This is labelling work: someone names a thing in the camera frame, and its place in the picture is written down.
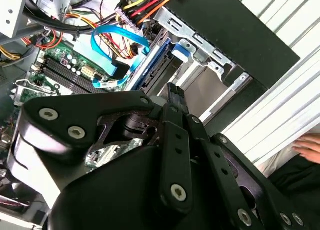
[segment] metal bracket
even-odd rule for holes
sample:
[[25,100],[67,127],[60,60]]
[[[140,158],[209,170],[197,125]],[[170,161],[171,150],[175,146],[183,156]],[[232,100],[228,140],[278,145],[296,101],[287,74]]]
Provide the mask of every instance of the metal bracket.
[[41,86],[37,86],[35,84],[31,84],[28,79],[19,79],[15,82],[15,84],[16,84],[16,86],[18,86],[22,89],[31,90],[33,92],[45,94],[47,96],[57,96],[56,92],[48,90],[48,89],[43,88]]
[[181,39],[178,43],[187,51],[189,51],[192,55],[197,51],[197,48],[193,44],[191,44],[187,39]]
[[26,37],[28,35],[33,35],[35,33],[43,31],[44,27],[39,24],[31,24],[26,26],[25,28],[17,30],[14,37],[8,37],[6,35],[0,34],[0,45],[8,44],[13,41],[19,40],[23,37]]
[[225,70],[221,67],[217,62],[213,61],[209,58],[208,54],[205,53],[203,50],[198,49],[197,52],[192,56],[194,61],[196,61],[202,67],[209,67],[213,70],[222,81],[222,75],[224,74]]
[[0,32],[14,37],[21,27],[20,20],[26,0],[0,0]]
[[200,120],[204,123],[207,119],[215,115],[238,91],[239,88],[250,81],[252,78],[248,73],[240,75],[234,83],[200,116]]
[[205,52],[209,57],[211,57],[221,66],[224,66],[225,64],[230,64],[233,67],[235,66],[235,64],[227,57],[225,57],[217,48],[203,39],[198,33],[192,30],[183,21],[178,19],[165,7],[159,10],[154,19],[157,20],[159,24],[161,24],[175,36],[186,38],[191,41],[195,46]]
[[40,0],[38,2],[41,9],[59,20],[64,19],[71,4],[71,0]]

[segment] black plastic bracket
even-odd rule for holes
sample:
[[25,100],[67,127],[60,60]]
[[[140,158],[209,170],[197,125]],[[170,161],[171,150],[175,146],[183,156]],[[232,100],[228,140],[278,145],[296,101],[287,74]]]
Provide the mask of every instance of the black plastic bracket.
[[116,66],[116,71],[112,76],[112,79],[123,79],[130,69],[130,65],[118,60],[113,60],[112,65]]
[[244,156],[223,134],[211,139],[220,146],[219,155],[225,155],[238,170],[237,184],[253,191],[256,211],[266,229],[307,230],[308,224],[298,224],[293,215],[303,216],[296,207]]
[[[118,119],[137,113],[148,115],[154,107],[139,91],[35,98],[22,106],[18,131],[36,148],[60,161],[75,163],[82,161],[88,150],[112,143],[106,137]],[[41,117],[44,108],[56,111],[58,117]],[[81,127],[84,137],[73,138],[68,132],[71,126]]]
[[230,87],[244,72],[245,70],[239,65],[236,65],[236,67],[233,69],[231,65],[228,65],[228,67],[224,68],[224,73],[222,74],[221,78],[223,83]]
[[185,215],[193,207],[189,135],[183,128],[183,112],[173,104],[163,107],[159,126],[162,149],[159,193],[167,217]]
[[189,114],[185,92],[179,86],[168,83],[163,91],[162,97],[167,99],[168,103],[175,104],[184,114]]
[[[249,208],[232,170],[224,157],[221,147],[211,143],[203,123],[194,115],[187,115],[190,127],[191,141],[198,146],[198,155],[205,159],[215,185],[218,188],[221,204],[221,214],[230,219],[226,224],[227,229],[252,229],[263,230],[264,227]],[[240,219],[243,215],[247,219],[245,224]]]

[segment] black panel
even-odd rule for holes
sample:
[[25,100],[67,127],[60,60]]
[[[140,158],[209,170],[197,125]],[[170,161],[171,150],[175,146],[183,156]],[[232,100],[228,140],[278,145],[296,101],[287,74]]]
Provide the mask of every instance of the black panel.
[[265,92],[266,88],[256,80],[248,84],[245,89],[236,94],[229,103],[206,125],[209,136],[220,133],[233,120],[256,102]]
[[238,0],[173,0],[167,6],[267,88],[299,60]]
[[221,211],[214,198],[217,188],[208,181],[209,171],[195,163],[191,163],[191,213],[177,223],[160,217],[154,199],[161,157],[154,146],[137,148],[72,182],[52,209],[49,229],[221,230],[220,219],[212,217]]

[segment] black ram slot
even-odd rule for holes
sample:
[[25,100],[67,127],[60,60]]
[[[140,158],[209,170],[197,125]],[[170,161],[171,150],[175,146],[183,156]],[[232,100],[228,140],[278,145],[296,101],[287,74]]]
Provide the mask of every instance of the black ram slot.
[[69,69],[56,62],[52,58],[47,58],[45,63],[42,65],[46,67],[53,73],[59,75],[61,78],[64,78],[68,82],[71,82],[72,85],[77,86],[88,93],[105,93],[104,89],[96,89],[93,87],[92,83],[83,78],[82,76],[78,76],[71,72]]
[[89,94],[88,91],[73,84],[71,81],[61,77],[60,75],[56,74],[55,72],[53,72],[51,69],[49,69],[47,67],[43,68],[43,72],[46,77],[56,81],[57,83],[63,85],[64,87],[68,88],[69,90],[71,90],[72,92],[74,92],[76,94]]

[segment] bolt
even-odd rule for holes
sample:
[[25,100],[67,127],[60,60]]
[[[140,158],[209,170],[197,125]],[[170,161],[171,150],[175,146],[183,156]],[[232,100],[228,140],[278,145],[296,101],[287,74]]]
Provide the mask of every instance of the bolt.
[[145,104],[149,104],[149,100],[147,98],[141,97],[140,100]]
[[302,221],[302,219],[299,217],[298,214],[293,213],[292,216],[293,216],[293,218],[296,220],[296,222],[297,222],[298,224],[300,224],[301,226],[304,225],[304,222]]
[[197,124],[200,123],[200,120],[199,120],[196,116],[193,116],[193,117],[192,117],[192,120],[195,121]]
[[75,139],[82,139],[86,135],[86,132],[79,126],[71,126],[70,128],[68,128],[68,134],[70,135],[70,137],[73,137]]
[[185,189],[179,184],[171,185],[171,194],[179,201],[184,201],[187,198]]
[[290,220],[290,218],[285,214],[285,213],[280,213],[282,219],[285,221],[286,224],[291,225],[292,222]]
[[40,117],[42,117],[43,119],[46,120],[55,120],[58,118],[59,114],[58,112],[56,112],[54,109],[50,109],[50,108],[43,108],[39,111],[39,115]]
[[238,216],[241,219],[241,221],[248,227],[252,225],[252,220],[246,210],[238,209]]
[[174,106],[171,106],[171,109],[172,109],[174,112],[178,112],[178,109],[175,108]]
[[224,136],[220,136],[219,138],[224,144],[226,144],[228,142]]
[[240,77],[240,80],[245,80],[247,77],[245,75]]

